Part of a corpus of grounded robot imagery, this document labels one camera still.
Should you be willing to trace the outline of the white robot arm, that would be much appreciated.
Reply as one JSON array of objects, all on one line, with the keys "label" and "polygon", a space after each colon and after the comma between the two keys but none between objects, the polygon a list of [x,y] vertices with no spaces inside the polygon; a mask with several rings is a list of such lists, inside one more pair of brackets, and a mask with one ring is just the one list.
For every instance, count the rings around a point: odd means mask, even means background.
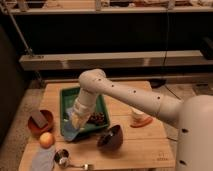
[{"label": "white robot arm", "polygon": [[187,100],[116,83],[102,69],[84,71],[70,115],[79,130],[94,112],[100,94],[108,95],[178,129],[176,171],[213,171],[213,95]]}]

